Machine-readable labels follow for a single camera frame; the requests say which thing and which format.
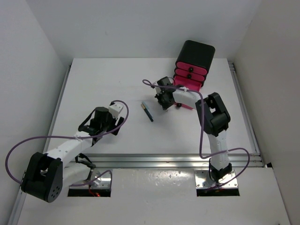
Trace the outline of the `light blue black pen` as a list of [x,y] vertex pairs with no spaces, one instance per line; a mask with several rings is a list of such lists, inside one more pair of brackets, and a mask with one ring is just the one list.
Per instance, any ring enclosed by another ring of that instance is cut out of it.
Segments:
[[142,104],[143,104],[143,105],[146,107],[146,109],[147,109],[147,111],[144,111],[144,112],[146,113],[146,115],[148,116],[148,118],[150,119],[150,121],[153,122],[154,119],[153,119],[152,114],[151,114],[150,111],[149,111],[149,108],[148,108],[147,104],[146,104],[144,101],[142,101]]

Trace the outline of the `black drawer cabinet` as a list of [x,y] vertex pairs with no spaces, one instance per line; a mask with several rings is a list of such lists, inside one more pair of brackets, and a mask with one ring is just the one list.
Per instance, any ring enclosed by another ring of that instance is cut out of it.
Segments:
[[215,51],[215,47],[211,45],[187,40],[185,41],[175,64],[178,61],[182,61],[187,64],[205,68],[209,73]]

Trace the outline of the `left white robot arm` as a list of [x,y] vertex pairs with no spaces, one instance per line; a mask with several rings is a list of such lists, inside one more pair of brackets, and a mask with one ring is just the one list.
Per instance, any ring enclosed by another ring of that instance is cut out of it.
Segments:
[[84,155],[105,133],[117,135],[124,122],[123,105],[112,102],[107,108],[96,107],[81,123],[78,131],[60,146],[30,158],[21,183],[21,190],[52,203],[63,188],[80,181],[89,181],[95,165]]

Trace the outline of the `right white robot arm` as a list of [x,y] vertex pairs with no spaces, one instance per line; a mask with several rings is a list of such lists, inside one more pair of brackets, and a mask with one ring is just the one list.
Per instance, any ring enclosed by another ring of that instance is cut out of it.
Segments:
[[172,104],[183,104],[197,111],[201,135],[206,134],[210,144],[210,179],[219,183],[220,179],[232,171],[226,141],[231,117],[220,95],[214,92],[204,98],[198,91],[172,84],[168,77],[158,80],[151,88],[156,90],[155,98],[164,110]]

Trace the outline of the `aluminium frame rail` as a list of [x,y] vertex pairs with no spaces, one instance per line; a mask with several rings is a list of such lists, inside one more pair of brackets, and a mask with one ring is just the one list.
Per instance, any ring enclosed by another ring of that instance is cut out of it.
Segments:
[[[197,154],[85,154],[98,168],[207,168],[208,159]],[[259,154],[230,154],[233,168],[264,167]]]

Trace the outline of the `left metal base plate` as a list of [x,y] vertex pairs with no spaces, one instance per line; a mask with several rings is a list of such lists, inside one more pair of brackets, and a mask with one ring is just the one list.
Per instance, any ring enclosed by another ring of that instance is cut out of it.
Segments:
[[83,187],[90,185],[92,188],[108,188],[112,186],[113,171],[108,169],[105,171],[94,169],[88,179],[76,182],[70,187]]

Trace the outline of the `metal base plate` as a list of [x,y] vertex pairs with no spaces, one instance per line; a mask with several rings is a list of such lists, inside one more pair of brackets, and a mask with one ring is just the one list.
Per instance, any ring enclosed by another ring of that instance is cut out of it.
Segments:
[[83,187],[90,185],[92,188],[108,188],[112,186],[113,171],[108,169],[105,171],[94,169],[88,179],[76,182],[70,187]]
[[[233,170],[221,178],[218,184],[222,185],[221,188],[238,188],[235,175],[235,171]],[[217,185],[217,183],[209,177],[208,169],[195,170],[195,184],[197,189],[208,189]]]

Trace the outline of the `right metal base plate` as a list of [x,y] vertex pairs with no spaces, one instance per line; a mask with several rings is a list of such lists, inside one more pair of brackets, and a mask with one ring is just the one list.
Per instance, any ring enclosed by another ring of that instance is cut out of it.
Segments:
[[[222,185],[221,188],[238,188],[235,175],[235,171],[233,170],[221,178],[218,184]],[[197,189],[208,189],[217,185],[217,183],[209,177],[208,169],[195,170],[195,184]]]

